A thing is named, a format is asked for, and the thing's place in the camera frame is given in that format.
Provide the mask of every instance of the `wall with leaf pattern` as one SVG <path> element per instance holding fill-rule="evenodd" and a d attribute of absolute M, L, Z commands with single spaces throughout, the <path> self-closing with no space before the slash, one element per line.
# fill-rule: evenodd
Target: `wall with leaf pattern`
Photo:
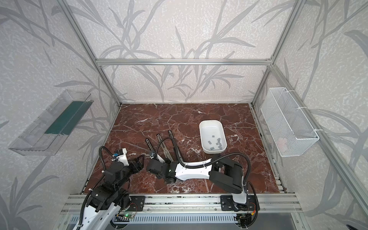
<path fill-rule="evenodd" d="M 357 177 L 368 188 L 368 1 L 312 1 L 276 60 Z M 258 114 L 270 77 L 256 103 Z M 368 220 L 318 144 L 281 158 L 262 117 L 289 192 L 298 196 L 312 229 L 368 229 Z"/>
<path fill-rule="evenodd" d="M 0 229 L 52 229 L 79 193 L 118 111 L 55 1 L 0 2 Z M 55 156 L 8 149 L 65 89 L 94 100 Z"/>
<path fill-rule="evenodd" d="M 97 58 L 268 59 L 294 0 L 68 0 L 68 3 Z M 104 67 L 121 101 L 133 103 L 249 102 L 264 69 L 263 66 Z"/>

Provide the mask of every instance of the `vent grille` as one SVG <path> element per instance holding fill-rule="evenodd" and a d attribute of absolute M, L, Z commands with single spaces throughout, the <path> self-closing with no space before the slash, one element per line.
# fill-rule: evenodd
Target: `vent grille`
<path fill-rule="evenodd" d="M 137 214 L 129 220 L 130 224 L 158 223 L 235 223 L 232 213 L 184 213 L 184 214 Z"/>

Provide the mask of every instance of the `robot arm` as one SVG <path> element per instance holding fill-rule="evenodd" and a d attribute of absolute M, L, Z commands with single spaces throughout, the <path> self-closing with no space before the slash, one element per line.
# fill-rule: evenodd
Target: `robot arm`
<path fill-rule="evenodd" d="M 223 190 L 232 193 L 234 201 L 234 211 L 239 211 L 237 205 L 247 203 L 247 186 L 246 179 L 250 173 L 250 160 L 242 153 L 230 153 L 217 159 L 208 159 L 201 162 L 183 162 L 180 150 L 176 145 L 172 132 L 169 136 L 159 142 L 159 145 L 165 139 L 171 139 L 174 145 L 174 152 L 177 161 L 167 162 L 159 160 L 157 152 L 150 153 L 151 160 L 148 163 L 147 171 L 156 175 L 158 179 L 164 179 L 165 183 L 175 183 L 176 180 L 188 179 L 208 179 Z M 247 160 L 248 168 L 245 177 L 243 176 L 243 166 L 229 159 L 227 156 L 240 155 Z"/>
<path fill-rule="evenodd" d="M 73 230 L 105 229 L 119 210 L 130 205 L 129 192 L 121 187 L 131 175 L 143 169 L 144 155 L 128 161 L 126 153 L 126 149 L 115 152 L 113 163 L 103 172 L 104 182 L 86 196 L 82 221 Z"/>

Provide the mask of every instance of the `black metal bracket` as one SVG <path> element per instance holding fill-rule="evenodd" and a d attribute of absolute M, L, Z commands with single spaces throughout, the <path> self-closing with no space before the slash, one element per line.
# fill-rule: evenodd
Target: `black metal bracket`
<path fill-rule="evenodd" d="M 231 196 L 231 195 L 220 196 L 220 202 L 221 202 L 221 210 L 222 211 L 235 211 L 231 207 L 231 204 L 234 204 L 235 206 L 239 205 L 239 204 L 234 202 L 233 196 Z M 245 205 L 242 205 L 242 206 L 245 206 L 245 208 L 247 208 L 247 209 L 249 208 L 249 211 L 254 211 L 254 205 L 252 203 L 255 204 L 255 197 L 254 197 L 254 195 L 248 194 L 248 201 Z"/>
<path fill-rule="evenodd" d="M 131 201 L 131 205 L 128 208 L 127 211 L 130 212 L 141 212 L 143 211 L 143 206 L 144 206 L 144 200 L 145 200 L 145 196 L 130 196 L 130 199 L 132 199 Z"/>

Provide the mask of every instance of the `white plastic tray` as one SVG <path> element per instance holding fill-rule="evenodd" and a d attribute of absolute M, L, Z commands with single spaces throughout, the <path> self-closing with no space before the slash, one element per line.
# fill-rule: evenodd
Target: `white plastic tray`
<path fill-rule="evenodd" d="M 217 154 L 225 151 L 227 142 L 224 128 L 217 120 L 202 121 L 199 124 L 202 149 L 208 154 Z"/>

